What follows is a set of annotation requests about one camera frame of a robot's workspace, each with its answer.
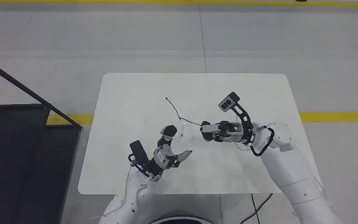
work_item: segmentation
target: robotic hand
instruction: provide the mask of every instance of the robotic hand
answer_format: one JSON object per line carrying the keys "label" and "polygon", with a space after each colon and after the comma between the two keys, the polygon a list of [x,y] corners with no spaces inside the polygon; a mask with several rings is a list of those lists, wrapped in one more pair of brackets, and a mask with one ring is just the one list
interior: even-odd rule
{"label": "robotic hand", "polygon": [[282,122],[268,125],[251,123],[239,100],[232,92],[219,107],[224,112],[233,110],[241,123],[222,121],[210,124],[204,121],[200,128],[204,140],[237,142],[249,147],[255,156],[262,159],[271,179],[290,201],[301,223],[340,224],[321,195],[301,150],[292,144],[289,127]]}
{"label": "robotic hand", "polygon": [[178,167],[192,153],[185,151],[182,154],[175,155],[172,152],[172,139],[177,133],[174,125],[165,126],[161,130],[162,137],[158,140],[158,148],[154,150],[153,158],[148,160],[147,154],[139,140],[129,144],[133,154],[128,156],[131,166],[135,166],[142,174],[147,177],[158,177],[164,170],[172,167]]}

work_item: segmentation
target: yellow floor line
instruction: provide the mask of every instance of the yellow floor line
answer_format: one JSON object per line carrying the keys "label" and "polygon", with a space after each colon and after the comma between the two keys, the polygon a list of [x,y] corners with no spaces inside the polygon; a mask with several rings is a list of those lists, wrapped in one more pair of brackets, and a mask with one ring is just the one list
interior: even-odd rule
{"label": "yellow floor line", "polygon": [[170,4],[202,6],[358,7],[358,2],[295,2],[240,0],[0,0],[0,4]]}
{"label": "yellow floor line", "polygon": [[[358,112],[302,112],[302,122],[305,123],[337,123],[337,122],[358,122]],[[93,114],[71,114],[75,122],[80,125],[92,125]],[[51,114],[47,124],[60,125],[69,124],[57,114]]]}

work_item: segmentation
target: concrete floor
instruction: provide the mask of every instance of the concrete floor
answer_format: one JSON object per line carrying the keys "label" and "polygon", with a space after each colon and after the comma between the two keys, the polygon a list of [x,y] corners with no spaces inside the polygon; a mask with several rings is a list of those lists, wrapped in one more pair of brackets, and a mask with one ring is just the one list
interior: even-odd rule
{"label": "concrete floor", "polygon": [[[283,73],[300,112],[358,111],[357,36],[358,11],[347,9],[2,6],[0,67],[67,114],[94,113],[107,72]],[[29,102],[0,81],[1,104]],[[304,128],[333,209],[358,223],[358,124]],[[81,135],[62,223],[96,223],[89,218],[112,198],[77,191],[90,129]],[[257,204],[266,196],[255,195]],[[288,205],[275,194],[262,222],[298,223]],[[140,223],[172,210],[227,224],[253,208],[249,195],[157,196]]]}

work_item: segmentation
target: white tabletop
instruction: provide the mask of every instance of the white tabletop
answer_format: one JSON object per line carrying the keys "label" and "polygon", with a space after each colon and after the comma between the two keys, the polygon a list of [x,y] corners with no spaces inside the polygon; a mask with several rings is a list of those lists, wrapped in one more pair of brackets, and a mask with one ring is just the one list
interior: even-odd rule
{"label": "white tabletop", "polygon": [[180,123],[235,121],[234,112],[218,104],[236,92],[253,122],[285,122],[293,142],[319,179],[311,149],[288,83],[281,74],[108,73],[104,76],[79,180],[82,194],[119,194],[129,170],[129,144],[140,140],[149,159],[160,130],[170,124],[183,133],[172,142],[174,153],[193,150],[178,168],[166,170],[155,188],[158,194],[276,193],[260,158],[234,143],[205,142],[199,126]]}

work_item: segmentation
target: thin black wire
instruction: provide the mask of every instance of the thin black wire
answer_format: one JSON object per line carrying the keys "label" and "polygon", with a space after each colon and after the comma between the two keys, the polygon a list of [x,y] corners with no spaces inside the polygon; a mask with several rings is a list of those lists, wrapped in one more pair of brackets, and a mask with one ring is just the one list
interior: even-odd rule
{"label": "thin black wire", "polygon": [[201,125],[198,124],[198,123],[191,122],[191,121],[189,121],[189,120],[187,120],[187,119],[185,119],[185,118],[180,117],[180,116],[179,116],[179,113],[178,113],[178,111],[177,111],[177,109],[176,109],[175,106],[172,104],[172,102],[170,102],[170,100],[169,100],[167,97],[166,97],[166,100],[173,106],[173,108],[174,108],[175,112],[177,113],[178,118],[179,118],[180,121],[181,121],[181,120],[185,120],[185,121],[187,121],[187,122],[189,122],[189,123],[191,123],[191,124],[196,124],[196,125],[201,126]]}
{"label": "thin black wire", "polygon": [[243,224],[244,222],[246,222],[247,220],[249,220],[250,218],[252,218],[254,215],[256,215],[256,213],[262,208],[262,206],[272,197],[272,193],[266,198],[266,200],[264,200],[262,202],[262,204],[260,204],[260,206],[258,207],[257,211],[255,211],[254,214],[250,215],[249,217],[245,218],[243,221],[240,222],[240,224]]}
{"label": "thin black wire", "polygon": [[269,147],[269,145],[271,144],[271,142],[274,140],[274,136],[275,136],[275,131],[272,129],[272,128],[267,128],[267,130],[269,130],[271,132],[271,135],[268,139],[268,142],[266,143],[266,145],[262,148],[261,152],[259,153],[256,153],[255,152],[255,149],[250,146],[250,149],[252,151],[252,153],[255,155],[255,156],[261,156],[266,150],[267,148]]}
{"label": "thin black wire", "polygon": [[257,222],[258,222],[258,224],[260,224],[260,219],[259,219],[259,217],[258,217],[258,213],[257,213],[256,205],[255,205],[255,200],[253,199],[253,194],[251,194],[251,200],[252,200],[253,207],[254,207],[254,209],[255,209],[255,213],[256,213],[256,217],[257,217]]}

